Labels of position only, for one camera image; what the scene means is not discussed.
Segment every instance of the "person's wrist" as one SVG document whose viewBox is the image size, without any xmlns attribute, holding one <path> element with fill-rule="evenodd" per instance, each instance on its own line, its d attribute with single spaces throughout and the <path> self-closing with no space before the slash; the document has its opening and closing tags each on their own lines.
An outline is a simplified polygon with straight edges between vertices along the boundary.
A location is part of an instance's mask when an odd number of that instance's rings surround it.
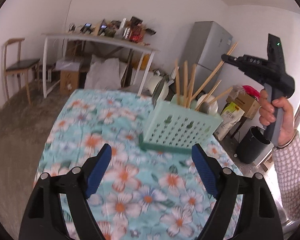
<svg viewBox="0 0 300 240">
<path fill-rule="evenodd" d="M 284 148 L 287 147 L 294 139 L 295 135 L 296 135 L 297 129 L 293 129 L 290 132 L 287 132 L 287 136 L 284 140 L 280 141 L 280 143 L 278 144 L 278 148 Z"/>
</svg>

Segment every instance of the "refrigerator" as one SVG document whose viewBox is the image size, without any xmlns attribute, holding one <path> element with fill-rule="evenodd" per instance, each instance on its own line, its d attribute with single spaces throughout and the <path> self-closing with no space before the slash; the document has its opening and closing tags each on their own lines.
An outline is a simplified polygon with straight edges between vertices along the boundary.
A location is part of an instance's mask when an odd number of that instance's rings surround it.
<svg viewBox="0 0 300 240">
<path fill-rule="evenodd" d="M 194 92 L 203 84 L 221 61 L 221 55 L 229 51 L 232 35 L 214 21 L 195 22 L 179 61 L 180 82 L 183 82 L 183 63 L 188 61 L 188 77 L 192 65 L 197 64 Z M 222 68 L 216 73 L 203 91 L 208 93 L 218 79 Z"/>
</svg>

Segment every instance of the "black chair seat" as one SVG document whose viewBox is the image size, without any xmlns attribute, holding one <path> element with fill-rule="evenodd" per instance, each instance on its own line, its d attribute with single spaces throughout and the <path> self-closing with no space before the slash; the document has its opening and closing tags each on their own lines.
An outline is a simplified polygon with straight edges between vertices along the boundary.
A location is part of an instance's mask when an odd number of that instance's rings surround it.
<svg viewBox="0 0 300 240">
<path fill-rule="evenodd" d="M 40 61 L 40 59 L 35 58 L 35 59 L 26 59 L 26 60 L 21 60 L 10 67 L 6 69 L 6 71 L 12 71 L 12 70 L 21 70 L 21 69 L 27 69 L 32 67 L 33 65 L 37 64 Z"/>
</svg>

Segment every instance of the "black trash bin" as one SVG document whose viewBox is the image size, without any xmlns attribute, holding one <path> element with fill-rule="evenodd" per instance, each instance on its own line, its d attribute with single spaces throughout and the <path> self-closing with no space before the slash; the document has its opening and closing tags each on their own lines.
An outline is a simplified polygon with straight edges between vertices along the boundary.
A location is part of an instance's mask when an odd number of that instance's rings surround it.
<svg viewBox="0 0 300 240">
<path fill-rule="evenodd" d="M 270 141 L 263 136 L 263 131 L 257 126 L 250 127 L 235 151 L 241 162 L 252 163 L 270 144 Z"/>
</svg>

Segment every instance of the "checkered shirt sleeve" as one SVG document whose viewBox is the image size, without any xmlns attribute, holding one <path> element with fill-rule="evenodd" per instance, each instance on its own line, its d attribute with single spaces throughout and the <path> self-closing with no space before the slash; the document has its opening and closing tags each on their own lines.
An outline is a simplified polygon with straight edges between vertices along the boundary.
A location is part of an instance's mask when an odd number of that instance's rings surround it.
<svg viewBox="0 0 300 240">
<path fill-rule="evenodd" d="M 282 205 L 291 220 L 300 218 L 300 135 L 283 149 L 274 150 Z"/>
</svg>

